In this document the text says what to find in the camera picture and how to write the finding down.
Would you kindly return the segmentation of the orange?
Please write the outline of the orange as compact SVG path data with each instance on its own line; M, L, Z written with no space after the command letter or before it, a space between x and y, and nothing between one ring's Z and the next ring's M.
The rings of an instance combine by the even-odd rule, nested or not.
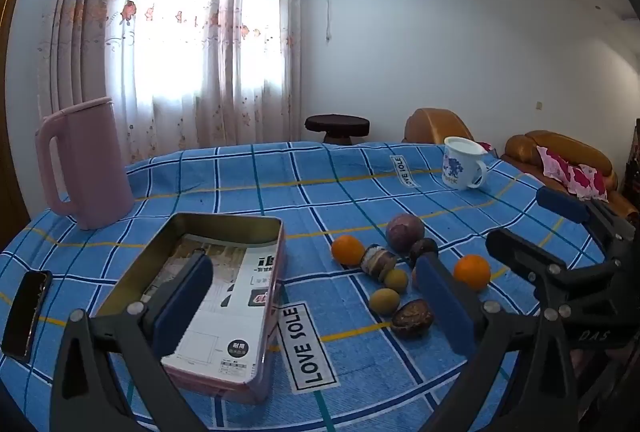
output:
M351 235L341 235L331 244L331 254L338 264L358 267L366 253L363 244Z
M491 270L483 256L468 254L454 265L454 279L463 282L475 292L484 290L490 282Z

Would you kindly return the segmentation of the brown wrinkled passion fruit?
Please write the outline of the brown wrinkled passion fruit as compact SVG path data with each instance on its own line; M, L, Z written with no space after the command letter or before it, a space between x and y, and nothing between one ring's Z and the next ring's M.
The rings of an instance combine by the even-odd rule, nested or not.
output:
M423 299L408 302L399 308L390 321L390 329L404 339L417 339L431 328L434 314Z

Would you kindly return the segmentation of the dark passion fruit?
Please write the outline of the dark passion fruit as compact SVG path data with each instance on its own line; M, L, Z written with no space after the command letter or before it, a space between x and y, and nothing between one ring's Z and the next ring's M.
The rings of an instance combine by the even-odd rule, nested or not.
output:
M411 268L416 267L416 262L425 254L438 256L439 248L437 242L432 238L422 238L416 241L409 250L408 258Z

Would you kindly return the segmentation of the small yellow-green fruit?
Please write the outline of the small yellow-green fruit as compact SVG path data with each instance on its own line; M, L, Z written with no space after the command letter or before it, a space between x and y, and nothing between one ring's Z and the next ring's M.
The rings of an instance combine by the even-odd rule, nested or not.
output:
M409 277L407 273L400 268L392 269L384 278L385 287L397 293L404 293L407 290L408 283Z

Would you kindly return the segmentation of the large purple round fruit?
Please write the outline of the large purple round fruit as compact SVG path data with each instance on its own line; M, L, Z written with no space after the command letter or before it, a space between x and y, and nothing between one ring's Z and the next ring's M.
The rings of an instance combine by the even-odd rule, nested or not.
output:
M399 214L386 226L387 243L398 253L407 253L424 233L422 221L412 214Z

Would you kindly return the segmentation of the striped cylindrical cake piece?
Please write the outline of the striped cylindrical cake piece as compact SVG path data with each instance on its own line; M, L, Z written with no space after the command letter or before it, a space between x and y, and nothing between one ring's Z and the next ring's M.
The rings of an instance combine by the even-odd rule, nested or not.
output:
M388 273L395 268L397 256L378 244L371 244L364 251L359 267L370 277L383 282Z

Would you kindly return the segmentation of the pink floral cloth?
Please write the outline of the pink floral cloth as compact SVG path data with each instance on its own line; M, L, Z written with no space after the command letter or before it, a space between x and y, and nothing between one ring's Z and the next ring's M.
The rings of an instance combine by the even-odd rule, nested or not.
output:
M581 200L608 201L604 176L587 164L573 165L547 147L537 147L544 176L560 183Z

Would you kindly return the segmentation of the black smartphone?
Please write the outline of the black smartphone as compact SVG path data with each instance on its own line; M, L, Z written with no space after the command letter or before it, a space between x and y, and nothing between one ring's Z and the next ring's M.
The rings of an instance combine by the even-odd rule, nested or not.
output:
M49 270L28 271L14 296L4 328L1 351L26 363L32 352L38 318L52 281Z

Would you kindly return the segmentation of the paper sheet in tin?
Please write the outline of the paper sheet in tin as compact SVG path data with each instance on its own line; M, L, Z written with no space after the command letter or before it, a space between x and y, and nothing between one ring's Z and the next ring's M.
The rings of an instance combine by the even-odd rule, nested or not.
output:
M246 383L256 376L259 348L272 327L267 305L277 266L277 241L239 243L183 235L141 296L149 302L163 283L174 279L194 253L213 264L206 296L174 354L162 359L176 382L213 391L216 384Z

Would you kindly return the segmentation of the pink metal tin box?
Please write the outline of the pink metal tin box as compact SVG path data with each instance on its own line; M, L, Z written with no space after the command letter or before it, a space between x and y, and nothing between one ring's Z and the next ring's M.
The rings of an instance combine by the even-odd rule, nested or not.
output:
M178 213L143 248L99 308L115 315L149 303L195 252L213 279L175 352L162 363L181 389L256 404L269 393L276 340L284 226L269 216Z

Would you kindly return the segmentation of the orange leather sofa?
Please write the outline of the orange leather sofa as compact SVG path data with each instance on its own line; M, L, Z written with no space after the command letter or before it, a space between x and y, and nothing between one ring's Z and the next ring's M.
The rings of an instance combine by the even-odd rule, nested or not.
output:
M509 138L501 158L552 189L606 201L617 215L639 224L638 210L617 191L612 162L596 148L559 133L531 131Z

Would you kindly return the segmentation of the white blue enamel mug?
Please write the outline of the white blue enamel mug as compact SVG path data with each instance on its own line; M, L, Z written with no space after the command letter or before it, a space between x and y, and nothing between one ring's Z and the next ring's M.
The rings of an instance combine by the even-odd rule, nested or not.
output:
M444 146L442 181L458 190L482 187L488 174L486 150L475 141L458 136L447 137Z

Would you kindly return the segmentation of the blue plaid tablecloth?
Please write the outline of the blue plaid tablecloth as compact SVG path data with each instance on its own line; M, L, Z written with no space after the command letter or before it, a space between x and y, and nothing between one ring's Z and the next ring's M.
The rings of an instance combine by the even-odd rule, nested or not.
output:
M75 308L96 311L163 223L178 212L272 216L283 224L283 300L270 394L241 405L198 393L189 403L213 431L414 431L456 381L464 360L439 329L399 339L370 311L375 281L334 261L339 236L383 244L388 222L410 213L424 222L448 266L484 255L504 227L569 267L602 261L580 226L542 209L539 181L488 158L477 189L444 185L435 145L281 143L189 150L134 163L127 171L134 207L119 222L80 230L71 217L36 215L1 253L1 304L23 276L53 276L32 358L1 360L1 380L17 407L47 430L55 357Z

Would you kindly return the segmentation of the pink electric kettle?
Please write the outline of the pink electric kettle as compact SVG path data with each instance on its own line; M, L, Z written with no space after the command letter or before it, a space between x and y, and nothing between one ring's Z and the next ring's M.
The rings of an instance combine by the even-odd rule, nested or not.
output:
M125 172L111 98L70 106L45 118L35 136L44 197L79 228L117 222L134 197Z

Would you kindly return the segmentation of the floral sheer curtain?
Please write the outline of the floral sheer curtain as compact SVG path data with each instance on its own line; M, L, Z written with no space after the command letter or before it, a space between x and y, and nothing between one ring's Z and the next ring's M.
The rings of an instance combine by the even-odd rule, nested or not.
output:
M127 162L302 132L299 0L47 0L38 110L110 97Z

